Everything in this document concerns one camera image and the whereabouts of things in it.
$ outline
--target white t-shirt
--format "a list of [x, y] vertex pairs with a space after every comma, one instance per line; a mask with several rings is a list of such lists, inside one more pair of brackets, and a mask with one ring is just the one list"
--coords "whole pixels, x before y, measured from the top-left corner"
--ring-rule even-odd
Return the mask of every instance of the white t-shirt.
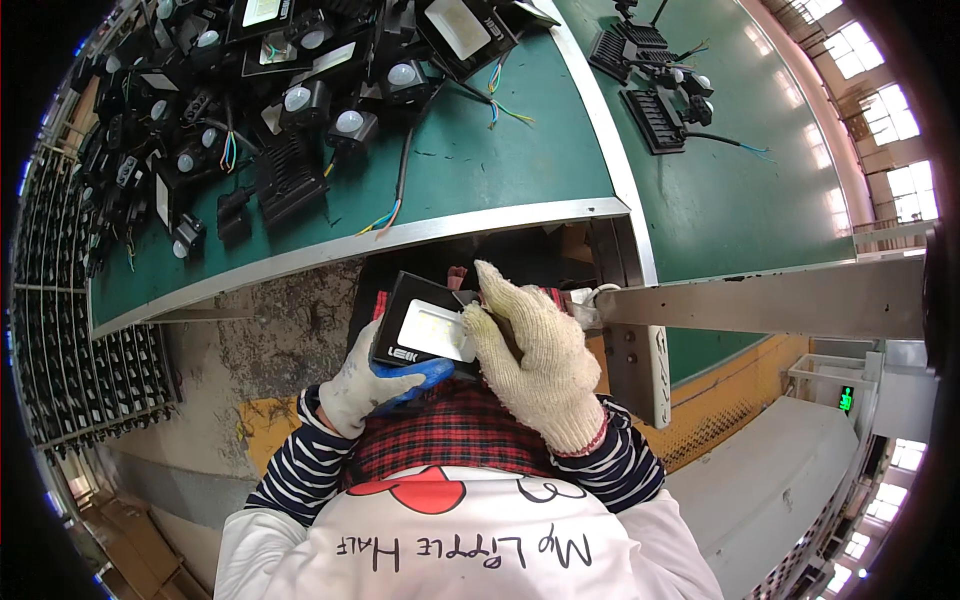
[[722, 598], [666, 490], [618, 515], [557, 479], [406, 469], [334, 497], [304, 529], [227, 519], [215, 600]]

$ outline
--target worker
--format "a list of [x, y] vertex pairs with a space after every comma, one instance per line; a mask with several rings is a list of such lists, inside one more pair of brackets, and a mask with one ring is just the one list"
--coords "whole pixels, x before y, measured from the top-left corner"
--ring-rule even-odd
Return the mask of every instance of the worker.
[[[463, 325], [487, 385], [445, 380], [447, 359], [376, 366], [367, 325], [227, 519], [215, 600], [722, 597], [662, 463], [594, 394], [580, 326], [475, 266], [486, 307]], [[519, 362], [487, 310], [510, 320]]]

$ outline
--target blue rubber-coated glove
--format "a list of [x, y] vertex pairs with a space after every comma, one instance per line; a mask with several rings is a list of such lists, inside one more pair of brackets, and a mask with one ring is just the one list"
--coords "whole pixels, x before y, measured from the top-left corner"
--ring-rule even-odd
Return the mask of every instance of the blue rubber-coated glove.
[[372, 364], [370, 346], [379, 327], [377, 319], [361, 329], [340, 372], [320, 385], [320, 405], [326, 417], [350, 440], [363, 433], [363, 419], [374, 410], [406, 402], [453, 374], [453, 361], [448, 358], [393, 369]]

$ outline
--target concrete floor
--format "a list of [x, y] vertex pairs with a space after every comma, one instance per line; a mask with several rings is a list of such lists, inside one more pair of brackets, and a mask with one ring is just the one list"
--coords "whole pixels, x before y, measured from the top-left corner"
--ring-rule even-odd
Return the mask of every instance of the concrete floor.
[[327, 265], [212, 301], [253, 308], [257, 320], [167, 325], [183, 404], [169, 422], [100, 450], [114, 484], [151, 502], [157, 525], [208, 588], [223, 519], [259, 480], [237, 406], [293, 396], [340, 370], [362, 265]]

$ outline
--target red heart print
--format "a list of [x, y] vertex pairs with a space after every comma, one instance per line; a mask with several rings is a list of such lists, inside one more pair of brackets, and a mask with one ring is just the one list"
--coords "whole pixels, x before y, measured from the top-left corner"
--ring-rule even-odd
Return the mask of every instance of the red heart print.
[[452, 511], [467, 496], [462, 481], [450, 481], [440, 467], [427, 467], [419, 473], [397, 479], [371, 481], [353, 486], [347, 495], [363, 496], [390, 492], [397, 502], [424, 515]]

